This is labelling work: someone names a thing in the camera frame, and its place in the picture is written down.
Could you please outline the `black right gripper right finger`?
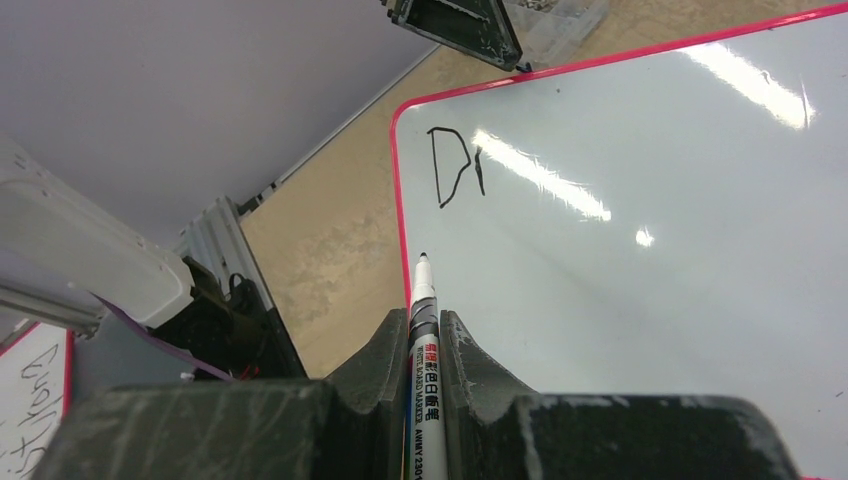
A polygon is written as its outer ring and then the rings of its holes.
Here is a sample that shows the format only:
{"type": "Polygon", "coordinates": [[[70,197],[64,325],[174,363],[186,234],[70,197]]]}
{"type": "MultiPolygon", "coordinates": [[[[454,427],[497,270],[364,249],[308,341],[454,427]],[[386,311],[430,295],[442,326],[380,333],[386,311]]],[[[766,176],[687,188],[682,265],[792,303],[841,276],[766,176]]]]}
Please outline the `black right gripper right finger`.
{"type": "Polygon", "coordinates": [[[454,479],[795,479],[766,416],[726,396],[539,393],[443,311],[454,479]]]}

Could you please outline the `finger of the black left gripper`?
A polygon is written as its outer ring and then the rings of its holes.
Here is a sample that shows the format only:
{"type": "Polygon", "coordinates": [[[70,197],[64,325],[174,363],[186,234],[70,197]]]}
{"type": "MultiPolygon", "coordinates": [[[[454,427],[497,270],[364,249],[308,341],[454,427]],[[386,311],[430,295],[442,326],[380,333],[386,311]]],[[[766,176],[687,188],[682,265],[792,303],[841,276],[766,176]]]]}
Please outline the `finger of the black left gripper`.
{"type": "Polygon", "coordinates": [[[394,0],[390,21],[503,71],[519,65],[523,51],[501,0],[394,0]]]}

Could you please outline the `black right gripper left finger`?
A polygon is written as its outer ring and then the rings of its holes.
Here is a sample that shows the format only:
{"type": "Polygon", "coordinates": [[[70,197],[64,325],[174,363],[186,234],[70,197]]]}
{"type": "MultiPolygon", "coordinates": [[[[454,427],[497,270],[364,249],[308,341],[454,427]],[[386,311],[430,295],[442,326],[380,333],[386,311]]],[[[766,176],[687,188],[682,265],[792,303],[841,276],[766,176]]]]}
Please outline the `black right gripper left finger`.
{"type": "Polygon", "coordinates": [[[37,479],[397,479],[407,313],[322,380],[126,386],[75,406],[37,479]]]}

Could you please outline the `white whiteboard marker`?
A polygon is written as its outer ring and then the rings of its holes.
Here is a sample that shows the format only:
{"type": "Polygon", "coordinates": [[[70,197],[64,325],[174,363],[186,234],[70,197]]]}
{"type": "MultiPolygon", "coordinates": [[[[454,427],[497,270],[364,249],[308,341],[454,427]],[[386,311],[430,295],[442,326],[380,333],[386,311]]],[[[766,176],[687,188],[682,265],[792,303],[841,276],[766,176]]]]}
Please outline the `white whiteboard marker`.
{"type": "Polygon", "coordinates": [[[432,266],[426,253],[419,256],[413,275],[408,360],[405,477],[447,479],[439,309],[432,266]]]}

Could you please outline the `pink framed whiteboard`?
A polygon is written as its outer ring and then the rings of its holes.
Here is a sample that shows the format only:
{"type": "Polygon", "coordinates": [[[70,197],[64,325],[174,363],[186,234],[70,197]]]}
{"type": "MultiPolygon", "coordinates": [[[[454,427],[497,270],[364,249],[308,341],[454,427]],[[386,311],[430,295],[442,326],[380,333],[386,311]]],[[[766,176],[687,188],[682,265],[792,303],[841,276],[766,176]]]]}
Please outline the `pink framed whiteboard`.
{"type": "Polygon", "coordinates": [[[847,475],[843,3],[406,102],[404,270],[532,388],[723,394],[847,475]]]}

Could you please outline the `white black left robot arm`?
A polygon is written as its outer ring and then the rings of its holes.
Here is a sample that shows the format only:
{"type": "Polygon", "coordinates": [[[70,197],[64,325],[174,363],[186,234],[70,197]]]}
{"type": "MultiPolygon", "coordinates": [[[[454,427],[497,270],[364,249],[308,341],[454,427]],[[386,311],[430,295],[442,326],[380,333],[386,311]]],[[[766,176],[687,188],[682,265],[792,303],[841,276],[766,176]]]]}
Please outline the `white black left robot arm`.
{"type": "Polygon", "coordinates": [[[154,346],[209,376],[299,376],[284,328],[225,296],[213,273],[145,239],[1,139],[1,246],[95,295],[154,346]]]}

